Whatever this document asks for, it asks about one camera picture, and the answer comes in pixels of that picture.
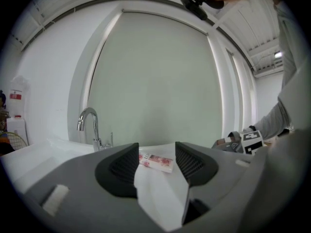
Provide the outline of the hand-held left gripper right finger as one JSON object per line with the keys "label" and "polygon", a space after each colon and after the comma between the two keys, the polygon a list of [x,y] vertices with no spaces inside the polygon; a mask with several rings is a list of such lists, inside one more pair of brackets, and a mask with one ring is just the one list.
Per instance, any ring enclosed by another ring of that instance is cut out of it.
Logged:
{"label": "hand-held left gripper right finger", "polygon": [[189,187],[207,184],[218,172],[219,165],[208,155],[209,148],[175,142],[175,161]]}

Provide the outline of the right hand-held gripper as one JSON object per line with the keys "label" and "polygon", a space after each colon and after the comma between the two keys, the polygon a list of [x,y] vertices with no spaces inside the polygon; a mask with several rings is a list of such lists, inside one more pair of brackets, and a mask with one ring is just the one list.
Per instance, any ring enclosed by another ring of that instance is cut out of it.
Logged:
{"label": "right hand-held gripper", "polygon": [[260,131],[250,133],[231,132],[228,137],[216,140],[213,149],[255,155],[257,149],[263,147],[264,142]]}

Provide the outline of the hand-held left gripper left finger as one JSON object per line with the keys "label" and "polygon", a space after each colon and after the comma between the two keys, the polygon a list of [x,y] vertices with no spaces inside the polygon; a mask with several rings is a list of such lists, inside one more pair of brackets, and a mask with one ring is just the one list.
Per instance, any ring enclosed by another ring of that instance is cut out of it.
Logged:
{"label": "hand-held left gripper left finger", "polygon": [[108,155],[95,168],[98,184],[113,196],[136,199],[134,181],[139,166],[139,144],[113,147],[104,153]]}

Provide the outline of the pink printed packet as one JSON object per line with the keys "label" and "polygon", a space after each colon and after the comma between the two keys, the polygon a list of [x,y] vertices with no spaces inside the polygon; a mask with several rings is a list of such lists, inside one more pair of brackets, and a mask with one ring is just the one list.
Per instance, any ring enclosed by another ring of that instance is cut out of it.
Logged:
{"label": "pink printed packet", "polygon": [[172,173],[173,160],[170,158],[160,157],[150,153],[139,153],[139,163],[143,166],[156,169],[165,173]]}

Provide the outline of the person's right forearm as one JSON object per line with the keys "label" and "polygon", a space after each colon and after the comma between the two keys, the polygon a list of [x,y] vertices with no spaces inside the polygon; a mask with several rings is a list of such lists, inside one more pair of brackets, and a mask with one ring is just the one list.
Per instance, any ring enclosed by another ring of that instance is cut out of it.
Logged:
{"label": "person's right forearm", "polygon": [[283,132],[285,128],[290,127],[291,119],[283,105],[278,100],[277,104],[271,109],[271,111],[259,120],[255,125],[251,125],[243,129],[243,133],[251,133],[259,131],[263,140],[273,138]]}

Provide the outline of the grey roller blind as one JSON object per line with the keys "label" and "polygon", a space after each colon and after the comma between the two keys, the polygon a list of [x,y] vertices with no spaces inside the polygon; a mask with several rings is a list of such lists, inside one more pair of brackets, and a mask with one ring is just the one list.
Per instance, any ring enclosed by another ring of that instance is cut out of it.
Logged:
{"label": "grey roller blind", "polygon": [[234,129],[236,131],[241,131],[243,123],[243,100],[242,100],[242,88],[240,83],[240,77],[234,60],[234,54],[228,49],[226,49],[226,52],[230,61],[230,75],[232,76],[233,95],[235,104]]}
{"label": "grey roller blind", "polygon": [[222,98],[207,37],[161,16],[123,13],[97,62],[88,99],[102,142],[211,147]]}

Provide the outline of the chrome faucet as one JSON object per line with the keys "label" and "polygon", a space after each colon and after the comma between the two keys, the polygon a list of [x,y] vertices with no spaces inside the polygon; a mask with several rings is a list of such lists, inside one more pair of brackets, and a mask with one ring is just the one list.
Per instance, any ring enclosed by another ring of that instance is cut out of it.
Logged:
{"label": "chrome faucet", "polygon": [[78,118],[78,123],[77,123],[77,131],[84,131],[85,129],[85,123],[87,116],[91,115],[92,116],[92,123],[93,123],[93,132],[94,132],[94,137],[93,137],[93,148],[94,151],[100,151],[100,150],[105,150],[113,147],[113,133],[110,133],[110,143],[103,145],[102,141],[99,137],[99,125],[98,125],[98,116],[96,111],[88,107],[84,109]]}

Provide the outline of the white washbasin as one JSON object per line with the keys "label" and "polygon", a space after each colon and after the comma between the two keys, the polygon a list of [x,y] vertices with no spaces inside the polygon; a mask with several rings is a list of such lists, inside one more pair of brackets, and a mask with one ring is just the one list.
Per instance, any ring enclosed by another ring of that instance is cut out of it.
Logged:
{"label": "white washbasin", "polygon": [[54,233],[164,233],[138,198],[121,198],[95,178],[108,154],[90,145],[46,141],[1,157],[18,195]]}

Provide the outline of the person's grey jacket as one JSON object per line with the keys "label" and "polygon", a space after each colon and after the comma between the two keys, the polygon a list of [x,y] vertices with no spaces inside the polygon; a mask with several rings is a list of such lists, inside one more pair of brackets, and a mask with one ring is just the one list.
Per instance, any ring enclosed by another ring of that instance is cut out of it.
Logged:
{"label": "person's grey jacket", "polygon": [[307,59],[311,59],[311,49],[305,34],[294,14],[283,1],[274,5],[279,22],[279,46],[282,52],[284,89]]}

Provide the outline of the black cloth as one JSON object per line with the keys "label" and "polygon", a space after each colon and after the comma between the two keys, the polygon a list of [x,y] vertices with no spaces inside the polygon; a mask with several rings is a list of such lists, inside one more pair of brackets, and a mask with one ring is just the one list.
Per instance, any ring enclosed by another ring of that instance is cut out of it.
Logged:
{"label": "black cloth", "polygon": [[15,150],[11,146],[11,144],[6,143],[6,142],[0,142],[0,156],[9,154],[14,152]]}

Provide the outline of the water jug red label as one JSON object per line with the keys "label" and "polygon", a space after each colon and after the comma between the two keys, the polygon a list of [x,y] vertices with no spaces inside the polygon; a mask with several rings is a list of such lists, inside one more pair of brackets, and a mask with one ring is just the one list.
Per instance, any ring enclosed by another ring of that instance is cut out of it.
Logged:
{"label": "water jug red label", "polygon": [[10,82],[9,114],[13,118],[25,118],[25,103],[30,82],[23,76],[15,76]]}

